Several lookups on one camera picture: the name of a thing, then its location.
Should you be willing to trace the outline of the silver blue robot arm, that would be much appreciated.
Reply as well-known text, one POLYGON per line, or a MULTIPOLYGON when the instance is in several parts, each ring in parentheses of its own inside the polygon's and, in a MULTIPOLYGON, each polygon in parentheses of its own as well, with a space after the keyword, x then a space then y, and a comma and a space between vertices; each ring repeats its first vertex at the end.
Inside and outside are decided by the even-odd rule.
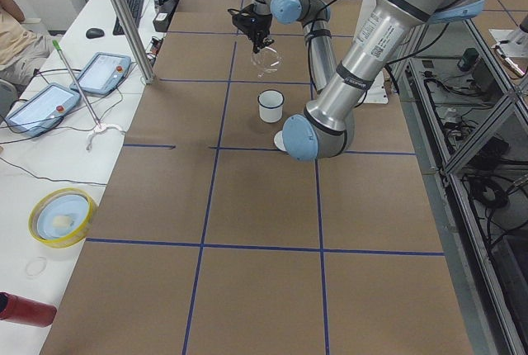
POLYGON ((476 17, 485 0, 375 0, 375 7, 341 61, 337 61, 322 0, 252 0, 243 9, 253 50, 268 46, 271 22, 300 22, 311 54, 317 97, 285 121, 282 139, 294 159, 312 161, 343 153, 354 137, 353 110, 408 32, 422 24, 476 17))

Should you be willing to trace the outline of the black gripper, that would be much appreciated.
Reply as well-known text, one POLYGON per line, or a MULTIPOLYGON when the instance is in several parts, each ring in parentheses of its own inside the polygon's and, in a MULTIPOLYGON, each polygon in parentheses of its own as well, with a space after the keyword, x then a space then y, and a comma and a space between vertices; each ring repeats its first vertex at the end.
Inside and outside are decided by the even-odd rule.
POLYGON ((252 52, 258 54, 264 46, 270 46, 275 41, 270 37, 272 15, 257 15, 257 26, 255 30, 246 36, 253 43, 252 52))

